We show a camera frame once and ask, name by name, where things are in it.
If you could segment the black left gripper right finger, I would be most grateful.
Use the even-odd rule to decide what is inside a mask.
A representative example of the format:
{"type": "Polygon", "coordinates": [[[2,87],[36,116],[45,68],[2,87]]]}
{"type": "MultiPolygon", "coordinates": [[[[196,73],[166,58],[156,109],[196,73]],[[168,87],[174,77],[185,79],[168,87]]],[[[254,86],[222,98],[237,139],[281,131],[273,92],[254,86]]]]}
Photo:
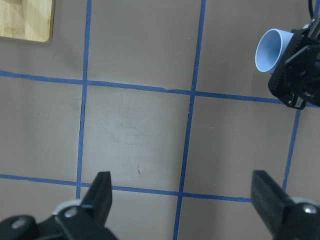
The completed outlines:
{"type": "Polygon", "coordinates": [[[250,198],[274,240],[318,240],[320,205],[290,197],[264,170],[254,170],[250,198]]]}

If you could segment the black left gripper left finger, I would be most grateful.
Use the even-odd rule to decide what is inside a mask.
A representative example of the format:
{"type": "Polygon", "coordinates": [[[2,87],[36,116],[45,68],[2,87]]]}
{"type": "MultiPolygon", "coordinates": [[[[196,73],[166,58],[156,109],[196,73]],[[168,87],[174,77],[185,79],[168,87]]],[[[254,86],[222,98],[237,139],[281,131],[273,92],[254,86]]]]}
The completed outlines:
{"type": "Polygon", "coordinates": [[[99,172],[81,200],[66,201],[56,208],[54,220],[65,240],[116,240],[105,227],[112,206],[109,171],[99,172]]]}

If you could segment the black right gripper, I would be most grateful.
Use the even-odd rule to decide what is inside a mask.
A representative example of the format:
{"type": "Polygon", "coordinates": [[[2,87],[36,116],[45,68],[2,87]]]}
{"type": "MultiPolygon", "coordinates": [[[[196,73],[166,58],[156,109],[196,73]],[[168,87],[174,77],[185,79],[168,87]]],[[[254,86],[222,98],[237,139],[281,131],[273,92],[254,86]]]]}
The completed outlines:
{"type": "Polygon", "coordinates": [[[320,17],[307,28],[294,29],[268,82],[273,96],[289,108],[320,105],[320,17]]]}

